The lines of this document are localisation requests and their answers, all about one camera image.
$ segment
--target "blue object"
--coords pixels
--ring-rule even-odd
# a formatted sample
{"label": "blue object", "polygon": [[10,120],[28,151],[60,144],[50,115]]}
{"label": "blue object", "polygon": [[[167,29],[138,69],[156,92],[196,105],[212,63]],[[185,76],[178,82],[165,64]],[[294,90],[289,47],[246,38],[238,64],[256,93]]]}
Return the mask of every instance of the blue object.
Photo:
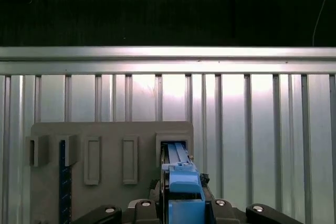
{"label": "blue object", "polygon": [[169,173],[169,191],[180,194],[197,194],[200,199],[179,199],[168,202],[169,224],[204,224],[205,196],[199,172],[189,159],[182,143],[168,143],[169,163],[162,169]]}

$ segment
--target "blue plastic part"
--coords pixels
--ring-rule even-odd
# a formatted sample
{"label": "blue plastic part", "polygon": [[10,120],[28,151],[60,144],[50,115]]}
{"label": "blue plastic part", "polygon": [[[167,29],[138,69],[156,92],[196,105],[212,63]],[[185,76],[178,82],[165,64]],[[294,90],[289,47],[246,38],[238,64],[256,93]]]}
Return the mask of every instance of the blue plastic part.
{"label": "blue plastic part", "polygon": [[169,224],[204,224],[205,201],[200,199],[169,200]]}
{"label": "blue plastic part", "polygon": [[65,141],[59,143],[59,223],[71,224],[71,167],[65,166]]}
{"label": "blue plastic part", "polygon": [[199,172],[181,143],[168,143],[167,147],[169,164],[163,164],[162,169],[169,173],[169,191],[200,195],[200,199],[169,200],[168,222],[204,224],[205,196]]}

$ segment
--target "wire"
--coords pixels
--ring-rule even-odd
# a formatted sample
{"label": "wire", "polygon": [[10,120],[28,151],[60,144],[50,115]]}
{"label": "wire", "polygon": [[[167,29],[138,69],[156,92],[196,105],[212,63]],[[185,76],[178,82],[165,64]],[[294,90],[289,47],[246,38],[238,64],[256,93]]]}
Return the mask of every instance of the wire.
{"label": "wire", "polygon": [[321,17],[321,14],[322,14],[322,11],[323,11],[324,4],[325,4],[325,3],[326,3],[326,0],[323,0],[323,3],[322,3],[322,6],[321,6],[321,9],[320,9],[319,16],[317,17],[317,20],[316,20],[316,24],[315,24],[315,28],[314,28],[314,32],[313,32],[313,38],[312,38],[312,46],[313,46],[313,47],[315,46],[315,34],[316,34],[317,25],[319,24],[320,17]]}

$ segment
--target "black wall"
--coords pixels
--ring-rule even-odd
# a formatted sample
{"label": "black wall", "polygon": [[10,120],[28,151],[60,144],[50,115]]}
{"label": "black wall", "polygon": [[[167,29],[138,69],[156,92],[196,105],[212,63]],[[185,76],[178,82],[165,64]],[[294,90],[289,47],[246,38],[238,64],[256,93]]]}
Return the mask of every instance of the black wall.
{"label": "black wall", "polygon": [[[0,0],[0,46],[311,46],[322,1]],[[336,46],[336,0],[315,45]]]}

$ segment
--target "bolt head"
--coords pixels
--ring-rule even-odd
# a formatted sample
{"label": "bolt head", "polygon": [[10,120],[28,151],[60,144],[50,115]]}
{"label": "bolt head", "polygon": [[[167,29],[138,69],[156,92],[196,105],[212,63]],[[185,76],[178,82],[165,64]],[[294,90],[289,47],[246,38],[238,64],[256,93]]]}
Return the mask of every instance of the bolt head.
{"label": "bolt head", "polygon": [[112,213],[112,212],[114,212],[114,211],[115,211],[115,209],[112,208],[112,207],[109,207],[109,208],[106,208],[106,209],[105,209],[105,212],[107,212],[108,214],[110,214],[110,213]]}
{"label": "bolt head", "polygon": [[143,202],[141,205],[143,207],[149,207],[151,205],[151,203],[150,202]]}
{"label": "bolt head", "polygon": [[257,212],[262,212],[264,209],[261,206],[254,206],[253,210]]}
{"label": "bolt head", "polygon": [[225,201],[223,201],[223,200],[217,200],[216,204],[222,207],[222,206],[225,205]]}

